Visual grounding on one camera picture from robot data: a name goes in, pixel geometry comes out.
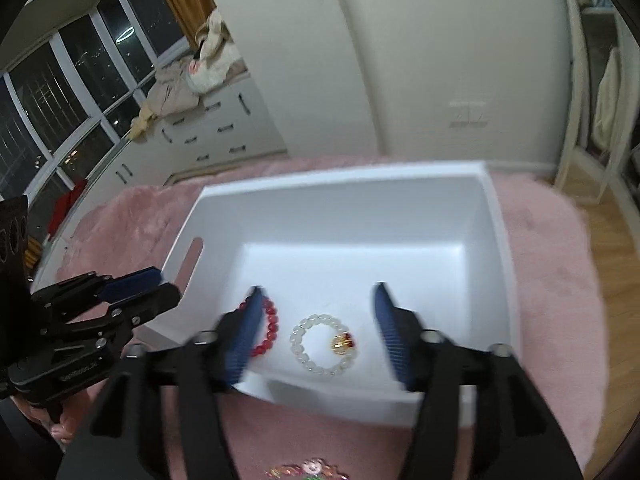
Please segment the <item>left human hand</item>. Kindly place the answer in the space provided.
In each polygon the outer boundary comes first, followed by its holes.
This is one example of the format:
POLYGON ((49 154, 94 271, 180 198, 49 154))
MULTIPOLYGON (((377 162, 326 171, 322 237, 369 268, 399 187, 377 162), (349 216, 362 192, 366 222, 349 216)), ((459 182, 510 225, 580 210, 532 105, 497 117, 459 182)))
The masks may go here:
POLYGON ((11 400, 27 419, 47 430, 62 448, 67 448, 72 442, 92 404, 89 391, 81 390, 63 401, 60 420, 54 422, 46 410, 35 408, 20 396, 12 396, 11 400))

